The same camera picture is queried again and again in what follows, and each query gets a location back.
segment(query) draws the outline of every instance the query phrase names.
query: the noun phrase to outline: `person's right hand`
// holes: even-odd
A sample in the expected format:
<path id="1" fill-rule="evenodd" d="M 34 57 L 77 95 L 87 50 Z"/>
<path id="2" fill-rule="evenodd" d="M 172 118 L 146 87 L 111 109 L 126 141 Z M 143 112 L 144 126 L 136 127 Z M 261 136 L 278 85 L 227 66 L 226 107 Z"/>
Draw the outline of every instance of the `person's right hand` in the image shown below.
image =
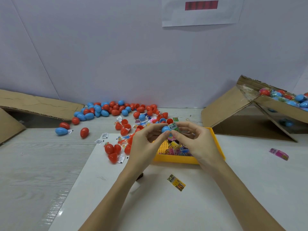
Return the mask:
<path id="1" fill-rule="evenodd" d="M 171 131 L 172 135 L 189 149 L 205 171 L 213 173 L 215 169 L 224 163 L 209 129 L 192 122 L 177 122 L 176 125 L 181 132 L 186 132 L 185 135 L 190 138 L 177 131 Z"/>

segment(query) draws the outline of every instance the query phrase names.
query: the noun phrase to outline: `red printed strip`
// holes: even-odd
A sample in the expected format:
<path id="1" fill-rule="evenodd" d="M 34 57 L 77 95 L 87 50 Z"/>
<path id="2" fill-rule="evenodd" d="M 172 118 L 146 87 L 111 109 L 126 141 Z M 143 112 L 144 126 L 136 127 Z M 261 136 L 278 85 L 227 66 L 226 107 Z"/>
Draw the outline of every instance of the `red printed strip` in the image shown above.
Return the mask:
<path id="1" fill-rule="evenodd" d="M 217 9 L 218 1 L 187 1 L 185 10 Z"/>

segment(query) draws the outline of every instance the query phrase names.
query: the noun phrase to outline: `clear tape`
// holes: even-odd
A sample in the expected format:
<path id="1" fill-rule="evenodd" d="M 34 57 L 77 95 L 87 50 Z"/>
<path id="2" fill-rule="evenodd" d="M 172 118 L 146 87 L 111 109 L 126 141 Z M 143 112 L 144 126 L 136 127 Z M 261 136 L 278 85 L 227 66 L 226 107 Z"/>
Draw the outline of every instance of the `clear tape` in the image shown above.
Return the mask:
<path id="1" fill-rule="evenodd" d="M 41 220 L 38 222 L 37 230 L 48 230 L 55 218 L 61 215 L 62 205 L 69 192 L 70 190 L 68 189 L 59 191 L 57 197 L 52 200 L 50 208 L 43 214 Z"/>

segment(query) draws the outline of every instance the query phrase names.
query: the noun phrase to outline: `yellow tray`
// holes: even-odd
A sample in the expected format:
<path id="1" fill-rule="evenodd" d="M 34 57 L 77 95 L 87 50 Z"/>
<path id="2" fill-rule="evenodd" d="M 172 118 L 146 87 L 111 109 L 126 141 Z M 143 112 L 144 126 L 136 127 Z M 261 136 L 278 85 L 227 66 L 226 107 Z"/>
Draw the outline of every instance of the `yellow tray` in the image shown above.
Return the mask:
<path id="1" fill-rule="evenodd" d="M 209 127 L 205 127 L 207 129 L 210 130 L 211 135 L 215 141 L 216 147 L 220 153 L 220 155 L 222 156 L 222 158 L 225 158 L 224 153 L 222 152 L 220 145 L 216 139 L 216 136 L 213 132 L 212 128 Z M 186 163 L 186 164 L 199 164 L 198 161 L 195 159 L 195 157 L 193 156 L 182 156 L 182 155 L 164 155 L 164 154 L 159 154 L 159 153 L 165 153 L 166 149 L 168 148 L 169 143 L 167 140 L 165 140 L 161 146 L 159 147 L 156 156 L 154 158 L 154 161 L 163 161 L 163 162 L 173 162 L 173 163 Z"/>

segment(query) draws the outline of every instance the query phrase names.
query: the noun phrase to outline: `gray wood floor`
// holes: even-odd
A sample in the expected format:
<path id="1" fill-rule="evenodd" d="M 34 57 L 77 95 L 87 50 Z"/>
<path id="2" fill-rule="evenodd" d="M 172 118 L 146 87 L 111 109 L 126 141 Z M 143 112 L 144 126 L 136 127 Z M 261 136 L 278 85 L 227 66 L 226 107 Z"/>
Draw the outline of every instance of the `gray wood floor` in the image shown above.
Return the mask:
<path id="1" fill-rule="evenodd" d="M 179 120 L 202 125 L 202 109 L 159 109 Z M 132 115 L 126 117 L 133 126 Z M 48 230 L 50 210 L 61 206 L 102 133 L 115 130 L 115 117 L 71 125 L 73 133 L 57 136 L 54 128 L 27 129 L 0 146 L 0 230 Z M 79 132 L 88 127 L 90 135 Z"/>

